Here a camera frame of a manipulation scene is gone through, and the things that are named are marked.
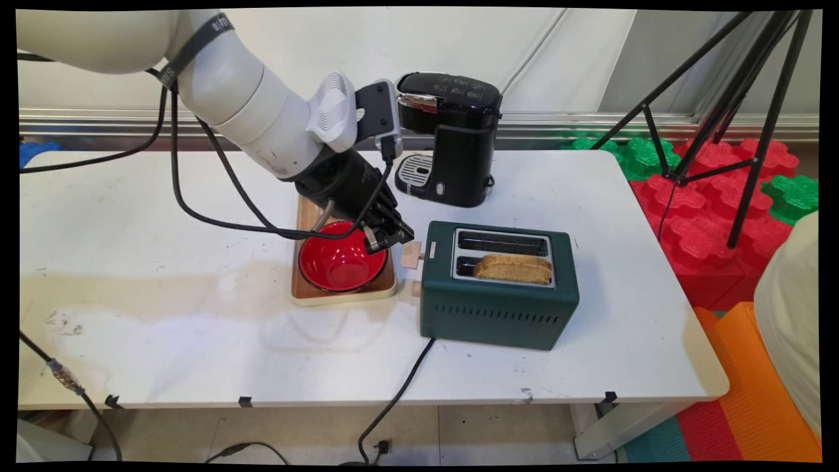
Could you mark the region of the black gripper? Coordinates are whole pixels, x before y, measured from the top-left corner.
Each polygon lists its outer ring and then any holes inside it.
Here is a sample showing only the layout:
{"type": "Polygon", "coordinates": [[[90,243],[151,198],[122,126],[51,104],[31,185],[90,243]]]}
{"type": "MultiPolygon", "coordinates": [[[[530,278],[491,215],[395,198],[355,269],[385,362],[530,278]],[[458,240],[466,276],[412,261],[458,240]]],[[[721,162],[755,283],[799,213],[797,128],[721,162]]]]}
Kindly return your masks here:
{"type": "Polygon", "coordinates": [[[359,229],[367,254],[414,241],[414,230],[402,221],[396,199],[380,169],[354,149],[336,153],[324,147],[314,162],[294,177],[296,190],[319,207],[329,200],[335,218],[355,221],[366,210],[359,229]]]}

